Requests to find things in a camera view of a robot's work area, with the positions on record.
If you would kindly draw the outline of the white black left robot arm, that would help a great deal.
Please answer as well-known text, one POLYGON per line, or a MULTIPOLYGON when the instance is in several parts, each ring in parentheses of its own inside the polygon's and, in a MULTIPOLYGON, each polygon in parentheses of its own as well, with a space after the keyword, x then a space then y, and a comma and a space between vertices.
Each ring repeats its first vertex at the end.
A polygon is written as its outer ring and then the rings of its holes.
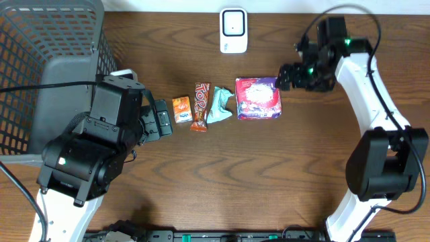
POLYGON ((42 151, 37 203, 47 241, 81 241, 136 146, 172 134, 165 100, 145 89, 98 87, 90 113, 42 151))

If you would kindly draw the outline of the small orange juice carton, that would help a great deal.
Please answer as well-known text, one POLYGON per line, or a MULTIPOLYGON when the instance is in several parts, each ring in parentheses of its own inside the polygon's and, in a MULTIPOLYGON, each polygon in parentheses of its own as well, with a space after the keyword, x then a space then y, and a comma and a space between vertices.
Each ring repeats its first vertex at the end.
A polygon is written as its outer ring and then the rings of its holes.
POLYGON ((190 122, 193 120, 189 97, 172 99, 174 119, 176 123, 190 122))

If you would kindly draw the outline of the red Top chocolate bar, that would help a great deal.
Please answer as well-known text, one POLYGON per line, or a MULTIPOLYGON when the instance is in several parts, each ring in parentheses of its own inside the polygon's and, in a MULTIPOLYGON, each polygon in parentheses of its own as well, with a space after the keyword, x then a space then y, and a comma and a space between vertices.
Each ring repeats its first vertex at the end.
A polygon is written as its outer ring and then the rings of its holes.
POLYGON ((207 112, 210 94, 210 83, 196 83, 194 97, 194 119, 190 130, 198 132, 207 131, 207 112))

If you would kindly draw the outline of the mint green snack wrapper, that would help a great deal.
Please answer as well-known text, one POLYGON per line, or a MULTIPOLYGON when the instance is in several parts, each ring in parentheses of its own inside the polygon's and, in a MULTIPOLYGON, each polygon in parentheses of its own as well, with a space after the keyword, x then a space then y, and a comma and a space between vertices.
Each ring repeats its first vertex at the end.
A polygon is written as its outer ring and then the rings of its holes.
POLYGON ((215 86, 212 107, 209 111, 207 123, 215 123, 232 116, 232 112, 226 109, 226 105, 233 93, 229 90, 215 86))

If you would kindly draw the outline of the purple snack packet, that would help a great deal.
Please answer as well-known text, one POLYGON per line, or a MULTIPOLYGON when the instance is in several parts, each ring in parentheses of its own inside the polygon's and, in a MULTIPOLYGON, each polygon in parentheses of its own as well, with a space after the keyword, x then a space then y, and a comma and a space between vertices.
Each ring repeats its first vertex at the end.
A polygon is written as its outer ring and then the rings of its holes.
POLYGON ((237 78, 235 95, 239 120, 274 119, 282 114, 281 95, 276 77, 237 78))

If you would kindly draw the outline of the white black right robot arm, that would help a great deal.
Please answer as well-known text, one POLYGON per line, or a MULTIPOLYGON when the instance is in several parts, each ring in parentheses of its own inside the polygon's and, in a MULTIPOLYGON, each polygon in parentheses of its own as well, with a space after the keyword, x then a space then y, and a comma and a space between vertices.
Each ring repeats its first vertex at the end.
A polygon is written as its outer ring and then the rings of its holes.
POLYGON ((325 220, 326 241, 359 241, 381 211, 411 214, 422 207, 423 167, 429 136, 398 111, 378 71, 376 49, 366 38, 347 34, 303 35, 295 45, 301 62, 281 66, 276 86, 330 91, 339 84, 350 101, 361 138, 349 157, 347 192, 325 220))

